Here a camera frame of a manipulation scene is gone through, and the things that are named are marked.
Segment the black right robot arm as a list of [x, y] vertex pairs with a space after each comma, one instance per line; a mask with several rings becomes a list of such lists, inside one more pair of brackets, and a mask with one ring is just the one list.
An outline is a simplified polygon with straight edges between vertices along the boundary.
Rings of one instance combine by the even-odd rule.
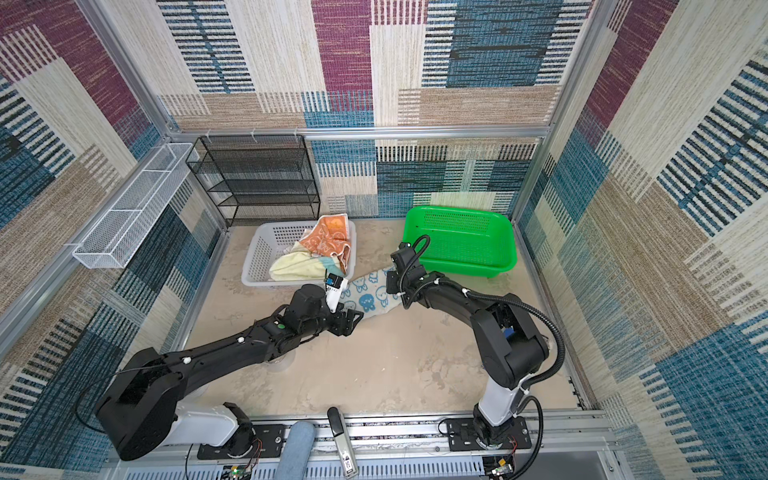
[[387, 273], [386, 291], [399, 295], [405, 309], [417, 303], [471, 328], [488, 375], [483, 397], [474, 407], [473, 426], [480, 446], [495, 447], [511, 436], [531, 387], [562, 366], [563, 353], [559, 352], [553, 365], [543, 371], [550, 348], [532, 319], [543, 314], [515, 295], [482, 294], [440, 272], [428, 272], [420, 262], [425, 249], [418, 250], [419, 243], [427, 247], [429, 237], [402, 242], [391, 254], [394, 269]]

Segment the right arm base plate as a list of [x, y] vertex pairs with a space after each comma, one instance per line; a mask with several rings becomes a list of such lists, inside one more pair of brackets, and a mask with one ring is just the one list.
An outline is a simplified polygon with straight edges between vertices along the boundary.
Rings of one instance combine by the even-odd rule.
[[452, 452], [530, 449], [533, 445], [523, 417], [510, 418], [499, 426], [490, 426], [481, 417], [445, 418], [437, 429], [448, 439]]

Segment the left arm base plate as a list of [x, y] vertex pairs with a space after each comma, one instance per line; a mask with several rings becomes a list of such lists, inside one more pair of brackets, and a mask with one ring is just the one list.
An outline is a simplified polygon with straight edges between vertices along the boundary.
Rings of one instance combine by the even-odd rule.
[[249, 450], [240, 456], [230, 454], [225, 447], [202, 445], [195, 453], [197, 460], [231, 460], [245, 462], [249, 459], [279, 458], [286, 440], [286, 424], [257, 424], [253, 427], [254, 438], [248, 442]]

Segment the blue bunny pattern towel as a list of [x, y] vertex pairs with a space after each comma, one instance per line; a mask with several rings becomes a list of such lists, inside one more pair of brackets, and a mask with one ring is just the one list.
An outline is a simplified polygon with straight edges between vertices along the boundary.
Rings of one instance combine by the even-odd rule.
[[350, 281], [341, 294], [340, 303], [347, 309], [362, 312], [365, 318], [383, 315], [399, 307], [400, 297], [389, 294], [386, 288], [387, 273], [393, 270], [393, 267], [380, 269]]

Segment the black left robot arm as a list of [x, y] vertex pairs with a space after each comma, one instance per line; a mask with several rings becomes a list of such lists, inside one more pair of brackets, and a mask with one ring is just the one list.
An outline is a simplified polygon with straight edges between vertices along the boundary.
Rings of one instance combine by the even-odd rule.
[[306, 284], [288, 304], [241, 332], [192, 349], [134, 354], [96, 403], [94, 414], [120, 459], [136, 460], [183, 422], [177, 406], [193, 391], [242, 368], [267, 363], [328, 331], [349, 336], [364, 313], [331, 309], [326, 292]]

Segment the orange pattern towel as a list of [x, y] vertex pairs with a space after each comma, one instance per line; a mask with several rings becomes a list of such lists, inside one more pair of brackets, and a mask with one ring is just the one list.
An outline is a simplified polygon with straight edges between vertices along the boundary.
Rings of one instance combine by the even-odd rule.
[[323, 215], [299, 243], [321, 257], [339, 261], [343, 273], [348, 272], [352, 253], [351, 230], [346, 214]]

